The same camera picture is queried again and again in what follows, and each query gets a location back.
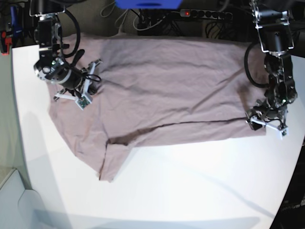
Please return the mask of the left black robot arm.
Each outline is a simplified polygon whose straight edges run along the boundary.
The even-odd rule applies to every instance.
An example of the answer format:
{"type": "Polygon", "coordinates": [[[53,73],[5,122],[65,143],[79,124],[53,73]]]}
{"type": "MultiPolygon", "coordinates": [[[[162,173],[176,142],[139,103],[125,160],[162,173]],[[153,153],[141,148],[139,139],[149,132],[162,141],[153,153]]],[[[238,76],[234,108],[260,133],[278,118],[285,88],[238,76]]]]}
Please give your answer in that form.
{"type": "Polygon", "coordinates": [[[288,135],[287,106],[297,98],[289,53],[294,48],[289,10],[287,5],[271,0],[252,0],[249,4],[258,40],[251,43],[245,52],[244,69],[253,86],[265,89],[265,100],[257,100],[256,106],[246,111],[246,121],[252,130],[269,127],[283,137],[288,135]],[[265,53],[264,68],[269,74],[268,83],[257,83],[249,71],[249,53],[257,44],[265,53]]]}

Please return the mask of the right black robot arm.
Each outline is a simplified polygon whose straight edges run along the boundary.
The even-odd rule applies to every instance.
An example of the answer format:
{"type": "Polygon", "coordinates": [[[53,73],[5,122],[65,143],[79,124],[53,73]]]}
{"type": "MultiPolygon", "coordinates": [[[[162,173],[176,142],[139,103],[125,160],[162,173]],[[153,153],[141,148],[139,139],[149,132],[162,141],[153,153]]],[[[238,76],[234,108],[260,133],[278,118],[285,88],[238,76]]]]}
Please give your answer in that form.
{"type": "Polygon", "coordinates": [[[63,92],[79,96],[85,80],[89,77],[76,68],[76,63],[84,55],[79,49],[81,30],[76,18],[66,7],[67,2],[59,0],[31,0],[30,16],[37,17],[38,24],[34,39],[39,45],[39,60],[34,65],[36,76],[47,82],[63,87],[63,92]],[[70,46],[63,43],[62,27],[58,14],[66,14],[76,29],[76,43],[73,50],[65,54],[70,46]]]}

